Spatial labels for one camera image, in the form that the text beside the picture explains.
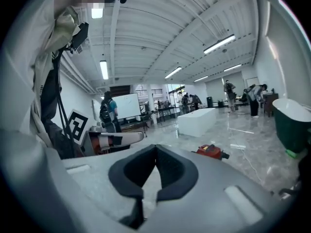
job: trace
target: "green bathtub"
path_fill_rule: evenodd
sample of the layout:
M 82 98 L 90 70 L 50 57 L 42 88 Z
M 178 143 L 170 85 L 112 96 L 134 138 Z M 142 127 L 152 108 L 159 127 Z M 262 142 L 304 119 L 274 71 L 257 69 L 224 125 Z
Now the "green bathtub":
M 291 99 L 273 102 L 276 133 L 287 150 L 300 153 L 307 144 L 311 112 Z

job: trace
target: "teal shirt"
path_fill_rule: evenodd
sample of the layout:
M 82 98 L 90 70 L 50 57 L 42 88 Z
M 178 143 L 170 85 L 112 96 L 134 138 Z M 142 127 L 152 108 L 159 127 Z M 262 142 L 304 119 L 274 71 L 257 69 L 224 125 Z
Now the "teal shirt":
M 115 109 L 117 108 L 117 103 L 115 101 L 111 101 L 109 103 L 109 112 L 115 113 Z

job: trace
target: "fluorescent light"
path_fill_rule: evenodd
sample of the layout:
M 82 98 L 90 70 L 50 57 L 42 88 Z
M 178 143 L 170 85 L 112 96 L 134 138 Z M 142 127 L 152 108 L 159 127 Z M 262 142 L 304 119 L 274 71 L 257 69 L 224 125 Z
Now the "fluorescent light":
M 267 37 L 267 41 L 269 43 L 269 48 L 270 48 L 270 51 L 271 51 L 271 53 L 273 55 L 273 58 L 276 60 L 277 59 L 277 51 L 276 51 L 273 43 L 270 41 L 269 37 Z
M 175 73 L 179 72 L 181 69 L 182 69 L 181 67 L 177 67 L 173 72 L 171 72 L 165 78 L 168 79 L 170 76 L 173 76 Z
M 200 78 L 200 79 L 198 79 L 198 80 L 195 80 L 194 82 L 198 82 L 198 81 L 203 80 L 203 79 L 206 79 L 206 78 L 208 78 L 208 76 L 202 77 L 202 78 Z
M 267 34 L 268 34 L 268 30 L 269 30 L 269 23 L 270 23 L 270 11 L 271 11 L 271 5 L 270 5 L 270 2 L 268 2 L 268 4 L 267 4 L 267 9 L 268 9 L 268 11 L 267 11 L 267 22 L 266 22 L 266 29 L 265 29 L 265 33 L 264 33 L 264 35 L 265 36 L 267 36 Z
M 107 69 L 107 61 L 100 61 L 102 75 L 104 80 L 108 80 L 108 69 Z
M 103 11 L 104 11 L 104 6 L 101 3 L 94 3 L 93 8 L 91 9 L 92 18 L 93 19 L 102 18 Z
M 219 48 L 220 46 L 222 46 L 222 45 L 224 45 L 224 44 L 226 44 L 226 43 L 228 43 L 230 41 L 233 41 L 233 40 L 235 40 L 235 35 L 234 34 L 229 36 L 229 37 L 227 37 L 227 38 L 225 38 L 225 39 L 223 39 L 222 41 L 220 41 L 220 42 L 210 46 L 209 48 L 205 49 L 204 53 L 208 54 L 209 52 L 212 52 L 213 50 L 215 50 L 215 49 Z
M 227 72 L 227 71 L 232 70 L 232 69 L 234 69 L 234 68 L 238 68 L 238 67 L 240 67 L 240 66 L 242 66 L 242 64 L 238 64 L 238 65 L 236 65 L 236 66 L 234 66 L 234 67 L 229 67 L 229 68 L 225 69 L 224 72 Z

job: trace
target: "red tool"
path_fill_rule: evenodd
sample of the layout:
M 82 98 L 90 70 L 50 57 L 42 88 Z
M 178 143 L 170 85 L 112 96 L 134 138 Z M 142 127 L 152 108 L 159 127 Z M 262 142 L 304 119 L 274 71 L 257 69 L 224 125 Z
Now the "red tool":
M 218 160 L 222 160 L 223 158 L 229 159 L 229 156 L 230 156 L 229 154 L 221 151 L 220 148 L 215 147 L 214 144 L 203 145 L 203 146 L 199 147 L 199 149 L 195 153 L 205 155 L 205 156 L 208 156 L 208 157 L 211 157 L 214 159 L 218 159 Z

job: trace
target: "whiteboard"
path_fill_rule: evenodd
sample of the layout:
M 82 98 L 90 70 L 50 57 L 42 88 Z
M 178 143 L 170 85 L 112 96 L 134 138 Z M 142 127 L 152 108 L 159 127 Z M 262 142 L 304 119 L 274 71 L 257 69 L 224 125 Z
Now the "whiteboard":
M 114 97 L 112 99 L 117 103 L 118 119 L 135 117 L 140 115 L 140 107 L 137 93 Z

